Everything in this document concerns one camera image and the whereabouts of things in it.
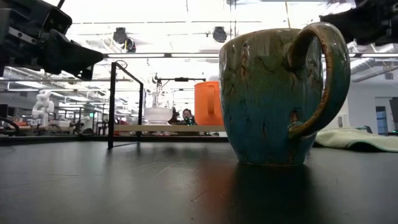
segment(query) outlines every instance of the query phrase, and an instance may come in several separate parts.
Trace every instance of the orange cup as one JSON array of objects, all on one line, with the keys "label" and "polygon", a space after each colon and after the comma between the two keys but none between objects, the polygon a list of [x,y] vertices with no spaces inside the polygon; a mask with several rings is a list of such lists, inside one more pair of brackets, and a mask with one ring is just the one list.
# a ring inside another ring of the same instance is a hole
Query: orange cup
[{"label": "orange cup", "polygon": [[218,82],[195,85],[195,121],[199,125],[224,125]]}]

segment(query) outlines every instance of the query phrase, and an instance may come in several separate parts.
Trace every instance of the table surface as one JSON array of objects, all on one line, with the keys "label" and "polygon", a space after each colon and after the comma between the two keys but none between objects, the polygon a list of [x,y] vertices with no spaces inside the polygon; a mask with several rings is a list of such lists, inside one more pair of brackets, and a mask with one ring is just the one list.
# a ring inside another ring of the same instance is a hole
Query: table surface
[{"label": "table surface", "polygon": [[398,154],[314,148],[239,164],[228,143],[0,147],[0,223],[398,223]]}]

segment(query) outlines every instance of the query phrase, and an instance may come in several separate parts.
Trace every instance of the black metal rack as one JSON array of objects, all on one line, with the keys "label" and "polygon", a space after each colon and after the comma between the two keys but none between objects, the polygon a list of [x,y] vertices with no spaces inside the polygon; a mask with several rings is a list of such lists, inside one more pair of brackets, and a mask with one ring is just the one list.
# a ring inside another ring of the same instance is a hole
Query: black metal rack
[{"label": "black metal rack", "polygon": [[[112,62],[111,64],[111,95],[109,97],[109,134],[108,134],[108,149],[113,148],[114,142],[114,94],[116,91],[116,70],[122,70],[126,75],[132,78],[134,81],[139,84],[139,104],[138,104],[138,125],[142,125],[142,104],[144,101],[144,84],[138,80],[134,75],[129,73],[126,69],[124,69],[117,62]],[[141,138],[141,132],[138,131],[136,133],[137,140],[139,141]]]}]

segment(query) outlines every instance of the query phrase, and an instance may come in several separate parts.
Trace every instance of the green cloth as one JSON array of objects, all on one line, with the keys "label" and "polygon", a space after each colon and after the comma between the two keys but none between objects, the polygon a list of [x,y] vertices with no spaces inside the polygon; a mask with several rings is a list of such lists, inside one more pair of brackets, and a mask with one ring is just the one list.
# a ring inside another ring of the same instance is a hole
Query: green cloth
[{"label": "green cloth", "polygon": [[366,128],[333,128],[318,132],[315,142],[337,149],[349,149],[356,143],[368,144],[386,152],[398,152],[398,137],[371,134]]}]

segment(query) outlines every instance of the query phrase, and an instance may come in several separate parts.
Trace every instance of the window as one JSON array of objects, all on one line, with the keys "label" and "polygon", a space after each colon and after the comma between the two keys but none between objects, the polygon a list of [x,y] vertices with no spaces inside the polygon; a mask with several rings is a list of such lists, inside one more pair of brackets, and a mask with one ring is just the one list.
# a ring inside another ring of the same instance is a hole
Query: window
[{"label": "window", "polygon": [[388,134],[387,127],[387,113],[385,106],[377,106],[376,107],[376,116],[377,116],[377,131],[380,135]]}]

